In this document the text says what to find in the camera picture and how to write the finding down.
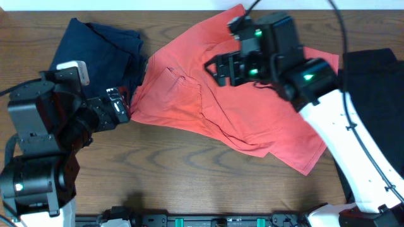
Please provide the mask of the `orange red t-shirt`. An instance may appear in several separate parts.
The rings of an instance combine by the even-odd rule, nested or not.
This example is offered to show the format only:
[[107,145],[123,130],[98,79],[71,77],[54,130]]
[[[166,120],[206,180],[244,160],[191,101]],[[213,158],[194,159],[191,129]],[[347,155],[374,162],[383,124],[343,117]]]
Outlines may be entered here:
[[227,24],[244,12],[238,4],[156,51],[133,96],[131,118],[212,137],[251,156],[273,154],[307,175],[326,145],[291,104],[252,83],[221,87],[204,69],[215,55],[238,49]]

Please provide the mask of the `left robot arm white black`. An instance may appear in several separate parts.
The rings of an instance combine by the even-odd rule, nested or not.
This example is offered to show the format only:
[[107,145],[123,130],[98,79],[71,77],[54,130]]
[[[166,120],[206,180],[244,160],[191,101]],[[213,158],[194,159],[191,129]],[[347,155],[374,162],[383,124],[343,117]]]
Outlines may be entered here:
[[129,122],[129,91],[113,87],[87,99],[78,81],[41,79],[10,93],[8,112],[22,154],[6,152],[1,197],[6,215],[24,226],[74,225],[76,154],[96,132]]

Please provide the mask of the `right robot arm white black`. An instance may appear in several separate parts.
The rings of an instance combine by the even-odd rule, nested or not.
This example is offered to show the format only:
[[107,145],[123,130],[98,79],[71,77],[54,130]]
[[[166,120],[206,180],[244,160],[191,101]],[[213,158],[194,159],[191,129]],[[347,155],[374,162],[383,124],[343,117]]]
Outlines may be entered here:
[[244,14],[228,29],[241,47],[205,64],[215,66],[211,76],[217,84],[271,84],[326,143],[352,190],[352,203],[318,206],[299,226],[402,226],[402,177],[363,125],[331,66],[304,55],[293,19],[283,12],[257,21]]

